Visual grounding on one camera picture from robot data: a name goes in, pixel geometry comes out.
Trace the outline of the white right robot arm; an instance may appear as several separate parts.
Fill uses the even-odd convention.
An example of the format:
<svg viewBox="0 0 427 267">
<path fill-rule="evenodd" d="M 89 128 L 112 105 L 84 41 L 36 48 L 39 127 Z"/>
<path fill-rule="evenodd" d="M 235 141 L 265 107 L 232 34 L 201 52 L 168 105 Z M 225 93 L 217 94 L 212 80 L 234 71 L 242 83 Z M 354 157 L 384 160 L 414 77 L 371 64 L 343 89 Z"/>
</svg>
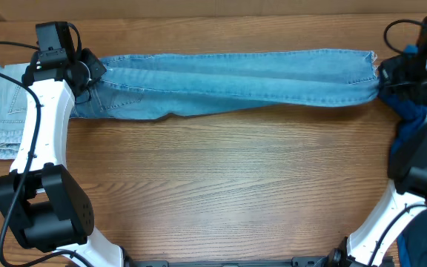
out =
<svg viewBox="0 0 427 267">
<path fill-rule="evenodd" d="M 388 177 L 365 222 L 317 266 L 381 266 L 388 247 L 427 210 L 427 110 L 417 131 L 391 155 Z"/>
</svg>

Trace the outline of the long blue denim jeans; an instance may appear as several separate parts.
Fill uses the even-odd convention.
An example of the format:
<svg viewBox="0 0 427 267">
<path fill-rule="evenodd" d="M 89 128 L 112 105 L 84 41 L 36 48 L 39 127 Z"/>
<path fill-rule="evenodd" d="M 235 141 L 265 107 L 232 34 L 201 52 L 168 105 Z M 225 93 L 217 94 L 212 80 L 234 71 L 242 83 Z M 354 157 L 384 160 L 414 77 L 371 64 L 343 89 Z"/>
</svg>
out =
<svg viewBox="0 0 427 267">
<path fill-rule="evenodd" d="M 340 49 L 105 57 L 106 73 L 71 116 L 157 120 L 278 104 L 361 105 L 378 94 L 376 58 Z"/>
</svg>

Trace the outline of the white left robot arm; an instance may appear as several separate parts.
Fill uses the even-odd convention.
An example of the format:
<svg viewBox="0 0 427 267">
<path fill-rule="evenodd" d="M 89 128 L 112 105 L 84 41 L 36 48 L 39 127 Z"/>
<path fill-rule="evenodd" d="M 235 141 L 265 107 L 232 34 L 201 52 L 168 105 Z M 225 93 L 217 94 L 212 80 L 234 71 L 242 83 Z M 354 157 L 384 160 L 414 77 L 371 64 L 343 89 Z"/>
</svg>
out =
<svg viewBox="0 0 427 267">
<path fill-rule="evenodd" d="M 38 52 L 26 69 L 27 113 L 19 152 L 0 177 L 0 238 L 12 231 L 22 248 L 63 255 L 78 266 L 131 266 L 125 250 L 94 225 L 88 195 L 66 167 L 67 127 L 78 96 L 106 71 L 87 48 Z"/>
</svg>

